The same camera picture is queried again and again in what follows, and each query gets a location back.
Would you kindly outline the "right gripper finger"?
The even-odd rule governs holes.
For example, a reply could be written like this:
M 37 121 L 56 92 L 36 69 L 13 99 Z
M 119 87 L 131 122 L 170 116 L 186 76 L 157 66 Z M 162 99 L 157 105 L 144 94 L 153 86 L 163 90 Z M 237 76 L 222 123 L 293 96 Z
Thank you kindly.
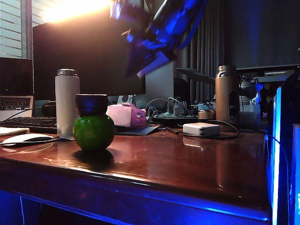
M 147 67 L 150 60 L 150 50 L 144 45 L 144 42 L 132 42 L 129 54 L 129 61 L 125 77 L 144 77 L 143 70 Z
M 163 51 L 156 52 L 149 59 L 147 59 L 146 64 L 138 71 L 137 76 L 142 78 L 148 73 L 162 67 L 165 64 L 168 64 L 171 60 L 172 57 L 165 54 Z

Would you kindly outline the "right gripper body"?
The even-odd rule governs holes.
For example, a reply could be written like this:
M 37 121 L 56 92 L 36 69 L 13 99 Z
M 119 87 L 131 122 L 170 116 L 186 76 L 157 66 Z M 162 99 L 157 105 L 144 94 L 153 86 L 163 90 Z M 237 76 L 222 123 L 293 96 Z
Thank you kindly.
M 128 31 L 131 53 L 149 58 L 162 50 L 171 52 L 180 46 L 191 23 L 199 23 L 202 15 L 202 9 L 159 9 L 144 33 Z

